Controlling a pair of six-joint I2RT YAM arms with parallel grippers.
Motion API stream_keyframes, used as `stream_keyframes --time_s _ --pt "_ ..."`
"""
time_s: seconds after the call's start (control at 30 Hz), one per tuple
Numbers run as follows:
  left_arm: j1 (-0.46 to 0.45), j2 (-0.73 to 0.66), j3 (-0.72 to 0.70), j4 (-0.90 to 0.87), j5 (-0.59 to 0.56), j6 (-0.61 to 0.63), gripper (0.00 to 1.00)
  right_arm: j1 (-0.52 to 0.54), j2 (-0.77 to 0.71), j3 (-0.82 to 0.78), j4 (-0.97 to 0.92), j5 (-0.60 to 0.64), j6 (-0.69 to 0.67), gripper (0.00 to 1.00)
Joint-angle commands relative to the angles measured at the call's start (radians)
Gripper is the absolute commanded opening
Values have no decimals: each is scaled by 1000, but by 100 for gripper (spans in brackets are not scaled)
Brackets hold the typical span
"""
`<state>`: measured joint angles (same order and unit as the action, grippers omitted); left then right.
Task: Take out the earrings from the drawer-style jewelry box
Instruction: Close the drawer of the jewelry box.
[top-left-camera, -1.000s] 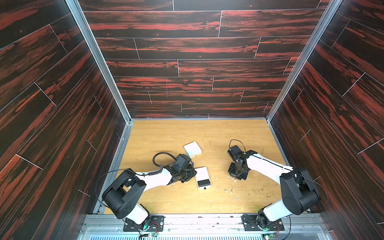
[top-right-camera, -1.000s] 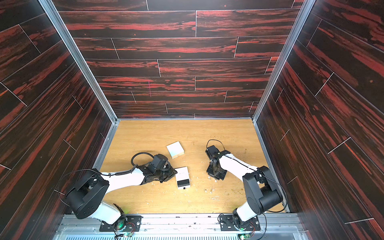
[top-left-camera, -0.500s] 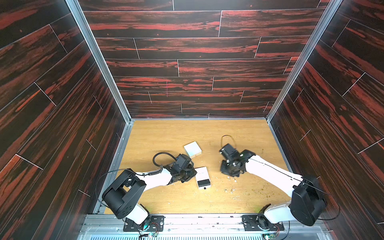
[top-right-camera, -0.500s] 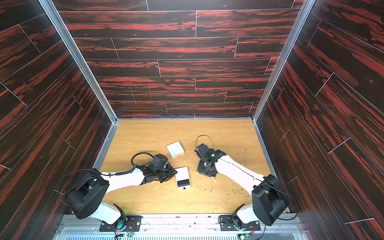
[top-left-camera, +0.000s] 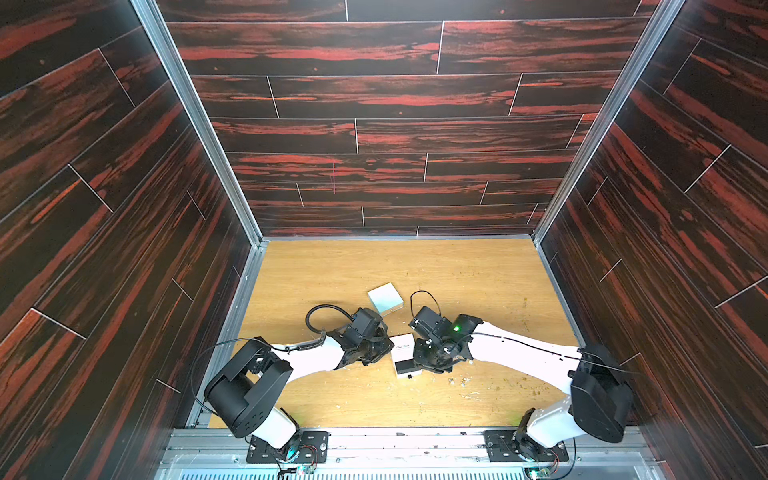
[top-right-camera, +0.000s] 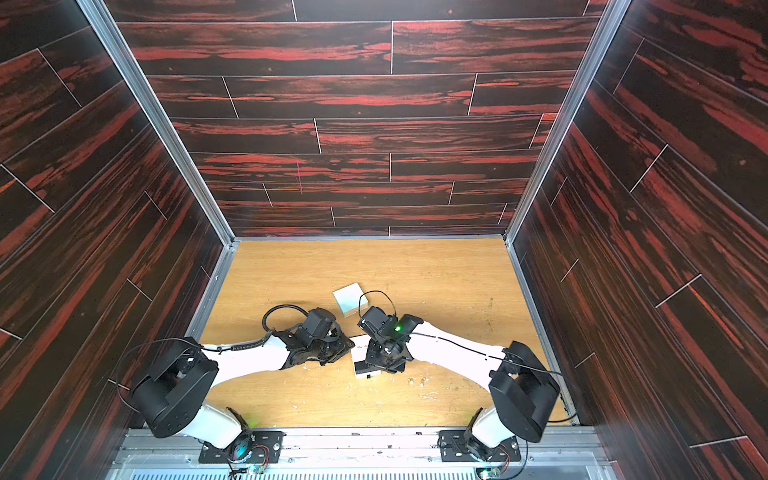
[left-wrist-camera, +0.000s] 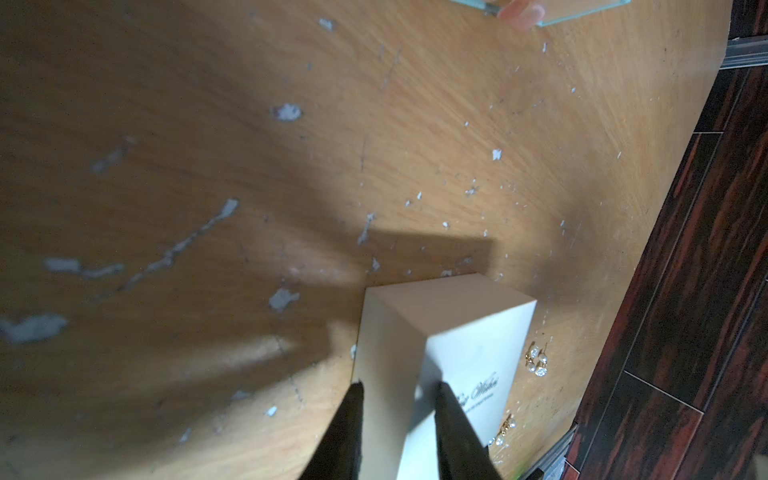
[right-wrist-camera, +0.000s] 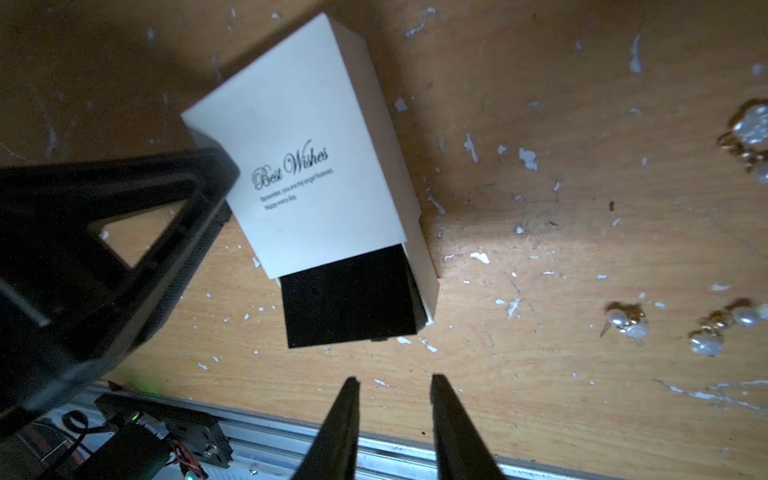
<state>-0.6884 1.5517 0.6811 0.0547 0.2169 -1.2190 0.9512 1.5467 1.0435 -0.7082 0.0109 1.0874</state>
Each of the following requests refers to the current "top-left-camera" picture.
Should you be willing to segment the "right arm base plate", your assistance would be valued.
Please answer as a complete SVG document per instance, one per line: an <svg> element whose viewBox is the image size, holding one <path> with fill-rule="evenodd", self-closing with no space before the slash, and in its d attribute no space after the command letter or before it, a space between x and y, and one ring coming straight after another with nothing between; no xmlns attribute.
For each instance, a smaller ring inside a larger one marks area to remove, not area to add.
<svg viewBox="0 0 768 480"><path fill-rule="evenodd" d="M483 440L491 462L560 463L569 460L569 454L562 442L545 448L526 434L518 436L514 429L485 430Z"/></svg>

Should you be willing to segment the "mint drawer-style jewelry box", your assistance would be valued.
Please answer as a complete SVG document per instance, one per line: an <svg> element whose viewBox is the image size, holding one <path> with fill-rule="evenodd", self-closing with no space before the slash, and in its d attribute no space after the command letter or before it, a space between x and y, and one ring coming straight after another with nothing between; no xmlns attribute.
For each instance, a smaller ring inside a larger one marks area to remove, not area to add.
<svg viewBox="0 0 768 480"><path fill-rule="evenodd" d="M381 316L386 316L403 308L404 300L392 283L387 283L367 292L374 309Z"/></svg>

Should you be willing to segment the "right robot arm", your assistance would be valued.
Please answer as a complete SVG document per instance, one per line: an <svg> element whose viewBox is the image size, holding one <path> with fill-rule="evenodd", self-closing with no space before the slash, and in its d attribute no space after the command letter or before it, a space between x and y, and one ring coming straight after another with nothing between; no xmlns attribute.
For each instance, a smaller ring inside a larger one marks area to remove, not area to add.
<svg viewBox="0 0 768 480"><path fill-rule="evenodd" d="M561 401L523 415L512 438L513 449L521 457L534 460L559 443L583 435L607 443L623 440L633 403L629 372L604 346L556 345L471 315L450 321L428 307L409 326L418 335L413 358L419 369L442 374L462 361L493 363L564 394Z"/></svg>

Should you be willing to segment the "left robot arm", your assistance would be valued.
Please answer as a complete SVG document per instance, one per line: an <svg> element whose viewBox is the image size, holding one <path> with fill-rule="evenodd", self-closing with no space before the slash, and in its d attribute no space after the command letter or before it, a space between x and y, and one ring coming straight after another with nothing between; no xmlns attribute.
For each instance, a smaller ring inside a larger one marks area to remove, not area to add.
<svg viewBox="0 0 768 480"><path fill-rule="evenodd" d="M357 362L367 366L393 348L386 336L355 343L336 332L294 345L250 338L209 381L204 399L234 437L253 435L276 450L291 449L298 441L298 423L276 407L288 383Z"/></svg>

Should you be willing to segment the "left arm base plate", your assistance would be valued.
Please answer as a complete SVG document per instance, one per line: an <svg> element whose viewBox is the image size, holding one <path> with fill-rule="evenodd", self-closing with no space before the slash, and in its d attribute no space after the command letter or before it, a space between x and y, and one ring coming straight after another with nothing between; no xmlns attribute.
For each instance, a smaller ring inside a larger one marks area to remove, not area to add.
<svg viewBox="0 0 768 480"><path fill-rule="evenodd" d="M328 454L329 432L300 429L280 448L251 436L246 455L247 464L322 464Z"/></svg>

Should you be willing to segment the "small white jewelry box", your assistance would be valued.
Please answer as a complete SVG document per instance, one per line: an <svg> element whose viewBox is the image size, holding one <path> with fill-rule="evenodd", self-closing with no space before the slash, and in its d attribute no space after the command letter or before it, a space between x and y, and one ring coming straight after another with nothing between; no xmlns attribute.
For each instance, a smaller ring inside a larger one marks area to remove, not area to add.
<svg viewBox="0 0 768 480"><path fill-rule="evenodd" d="M394 344L390 352L393 366L396 361L414 360L415 339L411 333L392 337L391 341Z"/></svg>

